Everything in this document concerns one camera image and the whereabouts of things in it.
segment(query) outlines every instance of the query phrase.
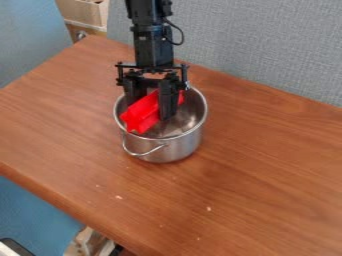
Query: pot rim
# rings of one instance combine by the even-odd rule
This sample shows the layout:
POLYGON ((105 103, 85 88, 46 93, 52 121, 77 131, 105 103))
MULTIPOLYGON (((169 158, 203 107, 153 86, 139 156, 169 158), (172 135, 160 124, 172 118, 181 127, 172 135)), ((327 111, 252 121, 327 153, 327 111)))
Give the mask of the pot rim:
POLYGON ((113 105, 113 119, 115 119, 115 121, 116 121, 116 124, 119 125, 120 130, 121 130, 124 133, 127 133, 129 136, 132 136, 132 137, 135 137, 135 138, 137 138, 137 139, 145 140, 145 141, 169 141, 169 140, 173 140, 173 139, 181 138, 183 136, 187 136, 189 133, 192 133, 195 130, 197 130, 197 128, 203 125, 203 123, 204 123, 204 121, 205 121, 205 119, 207 119, 207 115, 208 115, 208 105, 207 105, 207 100, 205 100, 204 95, 201 94, 201 92, 200 92, 195 87, 192 87, 192 86, 191 86, 189 90, 193 90, 193 91, 197 93, 197 95, 199 95, 199 97, 200 97, 200 99, 201 99, 203 105, 204 105, 204 114, 203 114, 203 117, 201 117, 200 121, 197 122, 197 124, 196 124, 189 130, 187 130, 184 133, 181 133, 181 134, 179 134, 179 135, 173 135, 173 136, 167 137, 167 138, 155 138, 155 139, 153 139, 153 138, 147 138, 147 137, 143 137, 143 136, 139 136, 139 135, 136 135, 136 134, 133 134, 133 133, 127 132, 124 126, 121 125, 121 122, 120 122, 120 120, 119 120, 119 117, 117 117, 117 115, 116 115, 117 105, 119 105, 119 102, 121 101, 121 99, 124 98, 124 95, 121 95, 121 96, 117 98, 117 100, 116 100, 116 102, 115 102, 115 105, 113 105))

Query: stainless steel pot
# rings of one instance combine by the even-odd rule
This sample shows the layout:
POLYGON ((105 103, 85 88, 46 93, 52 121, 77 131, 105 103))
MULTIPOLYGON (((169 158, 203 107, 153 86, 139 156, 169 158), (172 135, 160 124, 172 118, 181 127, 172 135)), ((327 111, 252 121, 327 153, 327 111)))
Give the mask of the stainless steel pot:
POLYGON ((205 98, 193 87, 184 93, 177 114, 141 135, 125 131, 119 118, 125 109, 124 96, 120 96, 113 107, 113 118, 120 127, 123 149, 131 156, 148 162, 167 163, 192 154, 200 144, 208 112, 205 98))

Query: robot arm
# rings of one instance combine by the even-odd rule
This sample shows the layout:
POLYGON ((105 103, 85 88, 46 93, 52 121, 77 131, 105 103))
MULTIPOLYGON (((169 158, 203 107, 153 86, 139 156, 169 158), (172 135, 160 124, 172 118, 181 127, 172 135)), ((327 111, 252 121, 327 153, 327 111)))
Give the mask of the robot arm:
POLYGON ((131 31, 136 63, 119 62, 116 65, 117 85, 124 88, 128 105, 147 95, 148 88, 159 89, 161 121, 175 115, 179 91, 188 89, 188 66, 173 64, 173 45, 179 44, 172 41, 172 27, 177 27, 167 20, 172 15, 171 5, 169 0, 125 0, 128 18, 133 24, 131 31), (165 75, 163 79, 151 79, 144 77, 147 73, 165 75))

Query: blue floor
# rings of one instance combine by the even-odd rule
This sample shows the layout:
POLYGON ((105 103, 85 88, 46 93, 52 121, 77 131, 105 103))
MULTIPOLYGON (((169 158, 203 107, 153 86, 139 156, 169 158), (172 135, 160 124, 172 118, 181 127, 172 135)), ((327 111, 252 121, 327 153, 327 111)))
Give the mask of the blue floor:
POLYGON ((0 239, 12 238, 36 256, 61 256, 81 228, 82 224, 0 177, 0 239))

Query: wooden table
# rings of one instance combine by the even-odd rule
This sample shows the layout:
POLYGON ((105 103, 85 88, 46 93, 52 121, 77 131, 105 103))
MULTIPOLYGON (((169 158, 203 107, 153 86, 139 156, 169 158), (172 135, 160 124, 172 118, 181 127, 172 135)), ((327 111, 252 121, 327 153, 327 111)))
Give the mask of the wooden table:
POLYGON ((149 164, 120 145, 113 63, 89 37, 0 91, 0 171, 139 256, 342 255, 342 110, 203 67, 199 150, 149 164))

